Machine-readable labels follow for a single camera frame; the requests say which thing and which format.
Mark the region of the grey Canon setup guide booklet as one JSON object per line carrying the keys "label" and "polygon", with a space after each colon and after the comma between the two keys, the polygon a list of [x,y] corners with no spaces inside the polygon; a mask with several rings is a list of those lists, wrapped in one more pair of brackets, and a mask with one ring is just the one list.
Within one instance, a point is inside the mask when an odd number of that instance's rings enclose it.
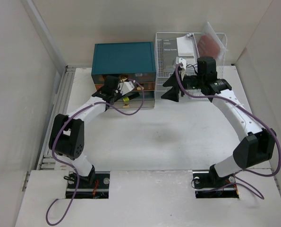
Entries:
{"label": "grey Canon setup guide booklet", "polygon": [[165,72],[174,70],[176,57],[186,59],[187,65],[196,65],[197,50],[192,33],[178,38],[162,39],[162,63]]}

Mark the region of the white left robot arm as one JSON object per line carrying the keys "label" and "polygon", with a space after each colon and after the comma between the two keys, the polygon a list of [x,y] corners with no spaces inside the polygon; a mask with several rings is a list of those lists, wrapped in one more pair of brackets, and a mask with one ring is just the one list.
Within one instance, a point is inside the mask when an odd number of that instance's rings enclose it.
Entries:
{"label": "white left robot arm", "polygon": [[83,154],[86,124],[134,88],[133,83],[127,79],[122,81],[116,76],[107,76],[104,85],[82,106],[54,118],[49,149],[57,162],[73,168],[73,180],[79,181],[83,187],[91,187],[95,181],[95,167]]}

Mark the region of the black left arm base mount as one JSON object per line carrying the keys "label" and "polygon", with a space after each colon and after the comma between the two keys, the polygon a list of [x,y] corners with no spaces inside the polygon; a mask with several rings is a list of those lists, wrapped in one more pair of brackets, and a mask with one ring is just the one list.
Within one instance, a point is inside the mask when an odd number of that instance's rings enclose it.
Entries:
{"label": "black left arm base mount", "polygon": [[[81,178],[75,199],[108,199],[110,176],[110,172],[96,172],[90,182]],[[66,199],[71,199],[77,185],[77,175],[70,172],[69,175],[64,176],[64,180],[68,182],[65,193]]]}

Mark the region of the teal drawer organizer box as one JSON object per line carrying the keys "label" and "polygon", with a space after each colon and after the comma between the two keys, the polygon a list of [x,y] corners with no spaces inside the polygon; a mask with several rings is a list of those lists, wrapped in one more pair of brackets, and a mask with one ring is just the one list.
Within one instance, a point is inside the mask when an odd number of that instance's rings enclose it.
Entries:
{"label": "teal drawer organizer box", "polygon": [[104,85],[107,75],[119,77],[121,83],[132,79],[141,85],[126,95],[139,93],[138,98],[129,102],[120,98],[115,103],[117,108],[137,108],[142,101],[143,108],[155,106],[156,66],[152,42],[95,44],[91,76],[97,90]]}

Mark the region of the pink yellow highlighter marker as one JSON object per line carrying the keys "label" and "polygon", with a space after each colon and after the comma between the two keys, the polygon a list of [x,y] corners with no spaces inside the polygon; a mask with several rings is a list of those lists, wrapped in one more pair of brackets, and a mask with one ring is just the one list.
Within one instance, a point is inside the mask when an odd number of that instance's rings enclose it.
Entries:
{"label": "pink yellow highlighter marker", "polygon": [[131,94],[129,96],[123,97],[122,100],[123,100],[123,102],[129,102],[129,101],[131,101],[135,98],[138,98],[139,96],[140,96],[139,93],[134,93],[134,94]]}

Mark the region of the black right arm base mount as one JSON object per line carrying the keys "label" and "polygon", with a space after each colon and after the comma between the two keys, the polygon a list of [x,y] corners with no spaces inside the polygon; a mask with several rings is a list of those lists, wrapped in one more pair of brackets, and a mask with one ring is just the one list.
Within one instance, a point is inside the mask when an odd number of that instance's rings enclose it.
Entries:
{"label": "black right arm base mount", "polygon": [[195,190],[197,199],[239,198],[236,179],[233,175],[213,180],[208,170],[195,170],[192,174],[191,186]]}

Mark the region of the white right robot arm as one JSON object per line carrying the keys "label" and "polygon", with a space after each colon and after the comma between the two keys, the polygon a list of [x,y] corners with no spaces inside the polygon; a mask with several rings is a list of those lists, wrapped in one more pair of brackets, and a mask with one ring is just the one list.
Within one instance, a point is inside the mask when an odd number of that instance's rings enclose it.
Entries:
{"label": "white right robot arm", "polygon": [[193,76],[185,75],[187,68],[186,60],[177,57],[173,74],[163,84],[170,89],[161,98],[174,102],[184,95],[195,98],[186,91],[188,84],[194,85],[202,93],[197,98],[207,98],[231,124],[240,141],[232,155],[193,178],[197,189],[222,187],[235,173],[270,160],[278,140],[271,128],[242,107],[228,81],[217,77],[213,57],[198,58]]}

